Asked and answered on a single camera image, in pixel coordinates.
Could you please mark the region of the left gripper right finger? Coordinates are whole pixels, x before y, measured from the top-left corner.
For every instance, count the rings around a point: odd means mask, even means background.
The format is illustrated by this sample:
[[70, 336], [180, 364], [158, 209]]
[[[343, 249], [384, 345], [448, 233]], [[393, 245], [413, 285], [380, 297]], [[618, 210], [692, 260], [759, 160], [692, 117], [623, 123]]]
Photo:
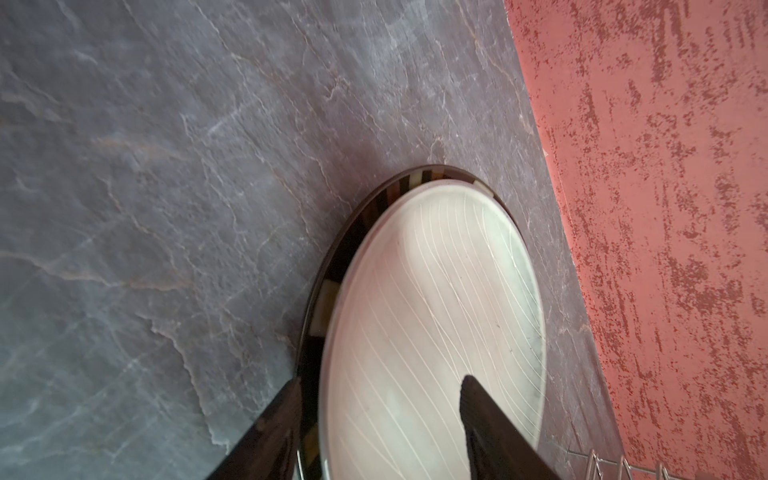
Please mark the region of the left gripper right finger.
[[559, 479], [472, 375], [462, 380], [459, 413], [472, 480]]

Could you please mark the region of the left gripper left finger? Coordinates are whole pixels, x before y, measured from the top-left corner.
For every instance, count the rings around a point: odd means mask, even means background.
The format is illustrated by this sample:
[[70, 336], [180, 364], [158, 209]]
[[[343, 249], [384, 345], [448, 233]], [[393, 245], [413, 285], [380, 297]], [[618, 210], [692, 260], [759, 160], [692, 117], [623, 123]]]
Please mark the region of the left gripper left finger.
[[293, 378], [208, 479], [292, 479], [298, 458], [302, 405], [301, 380]]

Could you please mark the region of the white lined glass plate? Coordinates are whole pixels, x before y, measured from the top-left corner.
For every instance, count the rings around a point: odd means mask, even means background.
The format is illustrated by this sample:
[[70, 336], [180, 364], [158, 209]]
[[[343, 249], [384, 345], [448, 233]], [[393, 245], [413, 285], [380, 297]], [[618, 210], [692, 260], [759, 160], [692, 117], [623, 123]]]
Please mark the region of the white lined glass plate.
[[466, 479], [460, 390], [475, 377], [532, 446], [541, 436], [546, 332], [532, 259], [480, 185], [406, 193], [365, 235], [323, 349], [326, 479]]

